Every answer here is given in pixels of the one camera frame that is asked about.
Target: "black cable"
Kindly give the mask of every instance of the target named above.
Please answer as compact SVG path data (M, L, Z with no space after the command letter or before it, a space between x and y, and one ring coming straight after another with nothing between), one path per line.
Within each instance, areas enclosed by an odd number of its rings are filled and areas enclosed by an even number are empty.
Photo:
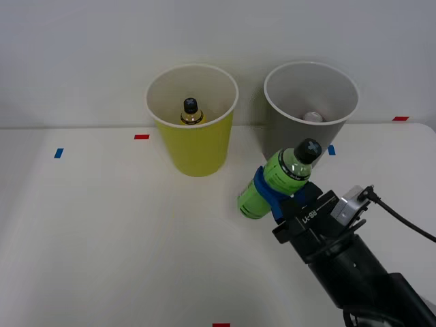
M379 206L381 206L384 210L388 211L392 216L394 216L395 218L397 218L399 221L401 221L402 223L404 223L408 228L413 229L415 232L423 235L423 237L428 238L429 240L432 240L433 242L436 243L436 237L434 237L432 234L427 233L425 230L420 229L418 226L415 226L414 224L412 224L410 221L406 220L406 218L400 216L398 213L396 213L394 211L394 209L392 209L390 206L388 206L386 203L384 203L381 200L376 201L375 203L377 203Z
M392 216L397 218L399 221L404 223L408 228L411 228L415 232L423 235L423 237L433 241L436 243L436 237L434 237L432 234L427 233L425 230L420 229L418 226L412 224L410 221L408 221L406 218L398 214L394 209L392 209L390 206L388 206L386 203L380 199L380 197L374 193L374 186L368 186L359 196L359 198L368 198L374 203L377 203L379 206L381 206L384 210L388 211Z

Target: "cup rim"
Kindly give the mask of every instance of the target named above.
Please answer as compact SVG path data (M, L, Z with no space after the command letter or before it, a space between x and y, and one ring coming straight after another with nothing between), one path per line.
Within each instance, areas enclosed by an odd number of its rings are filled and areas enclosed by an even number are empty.
M176 125L176 124L173 124L173 123L169 123L169 122L167 122L167 121L165 121L163 119L160 119L158 116L156 116L154 114L154 112L151 111L151 109L149 108L149 105L147 104L147 97L149 95L149 91L150 91L151 86L153 85L153 83L158 78L160 78L161 76L171 72L172 70L176 70L176 69L180 69L180 68L184 68L184 67L189 67L189 66L207 67L207 68L211 68L211 69L217 70L218 72L223 73L224 75L226 75L232 81L233 86L234 86L235 91L236 91L236 94L235 94L235 97L234 97L233 104L220 117L218 117L218 118L216 118L216 119L214 119L212 121L208 121L207 123L201 124L201 125ZM145 90L145 93L144 93L144 106L148 110L148 112L152 116L152 118L155 119L155 121L157 121L157 122L159 122L161 124L164 124L164 125L166 125L168 127L174 127L174 128L179 128L179 129L196 129L196 128L208 127L208 126L214 125L215 123L218 123L218 122L222 121L224 118L226 118L234 110L234 108L236 107L236 103L238 102L238 99L239 99L239 88L238 88L238 85L237 85L235 79L232 77L232 75L227 73L225 70L223 70L223 69L221 69L219 67L216 67L216 66L207 65L205 63L187 63L187 64L184 64L184 65L173 66L170 69L167 69L164 72L160 73L158 76L156 76L153 79L153 81L150 83L150 85Z
M345 116L345 117L343 117L343 118L341 118L341 119L337 119L337 120L335 120L335 121L326 121L326 122L322 122L322 123L316 123L316 122L313 122L313 121L305 121L305 120L303 120L303 119L299 119L299 118L296 118L296 117L294 117L294 116L291 116L290 114L287 114L286 112L284 112L284 111L282 111L281 109L279 109L279 107L277 107L275 104L274 104L274 102L271 100L271 98L270 98L270 96L269 96L269 94L268 94L268 91L266 90L266 85L268 84L268 81L270 80L270 78L271 78L271 76L273 76L274 75L274 73L276 72L276 71L278 71L278 70L280 70L280 69L282 69L282 68L284 68L284 67L287 67L287 66L291 66L291 65L301 65L301 64L311 64L311 65L319 65L319 66L324 66L324 67L327 67L327 68L329 68L329 69L331 69L331 70L334 70L335 72L337 72L337 73L339 73L340 75L342 75L342 76L344 76L346 79L348 79L350 82L351 82L351 84L353 85L353 87L354 87L354 89L356 90L356 93L357 93L357 103L356 103L356 106L354 107L354 109L347 115L347 116ZM268 75L267 75L267 77L265 78L265 82L264 82L264 94L265 94L265 97L266 97L266 99L268 100L268 103L279 113L279 114L282 114L283 116L285 116L286 118L289 118L289 119L291 119L291 120L293 120L293 121L298 121L299 123L303 123L303 124L306 124L306 125L315 125L315 126L327 126L327 125L335 125L335 124L338 124L338 123L342 123L343 121L346 121L348 118L350 118L352 115L353 115L353 113L355 113L355 111L358 109L358 107L359 107L359 104L360 104L360 92L359 92L359 88L357 87L357 84L354 82L354 80L351 78L351 77L349 77L347 74L345 74L344 72L342 72L341 70L339 70L339 69L337 69L337 68L335 68L335 67L333 67L333 66L331 66L331 65L328 65L328 64L326 64L326 63L320 63L320 62L318 62L318 61L291 61L291 62L289 62L289 63L285 63L285 64L283 64L283 65L280 65L280 66L278 66L278 67L276 67L276 68L274 68Z

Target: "yellow paper cup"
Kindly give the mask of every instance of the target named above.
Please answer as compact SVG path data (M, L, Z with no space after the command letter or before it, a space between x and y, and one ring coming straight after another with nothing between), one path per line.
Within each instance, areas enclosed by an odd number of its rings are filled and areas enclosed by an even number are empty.
M158 76L144 102L174 165L188 176L216 172L227 157L238 85L229 73L209 65L183 65ZM197 99L206 123L180 125L183 101Z

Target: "paper cup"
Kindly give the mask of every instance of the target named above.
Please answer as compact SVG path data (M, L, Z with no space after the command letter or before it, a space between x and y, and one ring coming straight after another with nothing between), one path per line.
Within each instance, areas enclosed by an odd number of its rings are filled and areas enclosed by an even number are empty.
M206 176L224 163L238 85L209 65L184 65L158 76L146 90L145 106L154 118L174 165L188 176ZM183 101L197 99L206 123L180 125Z
M306 138L317 140L324 153L359 100L351 78L329 65L307 61L275 68L265 79L264 93L268 108L262 152L267 159ZM313 112L324 121L303 119Z

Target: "gray paper cup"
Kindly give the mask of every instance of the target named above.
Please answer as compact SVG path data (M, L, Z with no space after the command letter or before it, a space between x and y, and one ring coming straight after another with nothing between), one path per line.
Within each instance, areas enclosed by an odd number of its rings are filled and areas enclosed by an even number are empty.
M324 153L359 101L351 78L329 65L308 61L275 68L265 79L264 93L268 108L262 152L266 159L305 138L317 140ZM303 118L316 114L322 122Z

